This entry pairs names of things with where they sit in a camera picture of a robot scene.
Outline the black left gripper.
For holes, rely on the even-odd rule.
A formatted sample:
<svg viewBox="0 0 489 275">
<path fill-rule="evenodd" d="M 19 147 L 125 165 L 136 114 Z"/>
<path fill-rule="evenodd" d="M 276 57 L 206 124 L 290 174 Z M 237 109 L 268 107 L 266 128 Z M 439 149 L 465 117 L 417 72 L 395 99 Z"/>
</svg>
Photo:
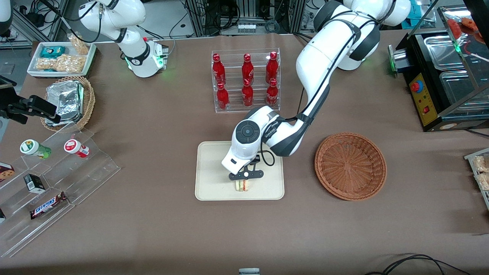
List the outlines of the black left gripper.
<svg viewBox="0 0 489 275">
<path fill-rule="evenodd" d="M 245 165 L 237 174 L 229 173 L 228 178 L 231 181 L 246 180 L 246 173 L 248 173 L 248 180 L 261 179 L 264 176 L 264 171 L 256 168 L 256 165 L 261 161 L 259 154 L 255 158 Z"/>
</svg>

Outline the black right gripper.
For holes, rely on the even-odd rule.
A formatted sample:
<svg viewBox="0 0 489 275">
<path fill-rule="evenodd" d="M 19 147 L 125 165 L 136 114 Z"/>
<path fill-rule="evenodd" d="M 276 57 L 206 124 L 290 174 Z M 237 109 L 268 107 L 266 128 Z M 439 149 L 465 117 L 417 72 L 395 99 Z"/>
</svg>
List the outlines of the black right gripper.
<svg viewBox="0 0 489 275">
<path fill-rule="evenodd" d="M 32 95 L 25 99 L 17 95 L 14 86 L 17 83 L 1 76 L 0 77 L 0 115 L 7 120 L 13 120 L 20 124 L 26 124 L 30 116 L 46 118 L 53 123 L 59 123 L 61 117 L 57 114 L 57 106 Z"/>
</svg>

